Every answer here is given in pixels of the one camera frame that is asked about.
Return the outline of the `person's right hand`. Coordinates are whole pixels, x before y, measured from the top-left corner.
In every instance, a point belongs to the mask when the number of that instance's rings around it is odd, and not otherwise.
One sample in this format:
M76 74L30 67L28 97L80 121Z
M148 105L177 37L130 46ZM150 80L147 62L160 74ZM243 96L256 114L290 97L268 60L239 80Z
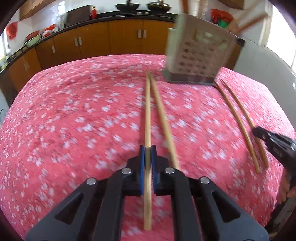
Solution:
M276 200L278 204L281 204L282 202L285 202L287 198L295 198L295 197L296 197L295 187L293 188L290 187L290 181L288 180L288 171L284 169Z

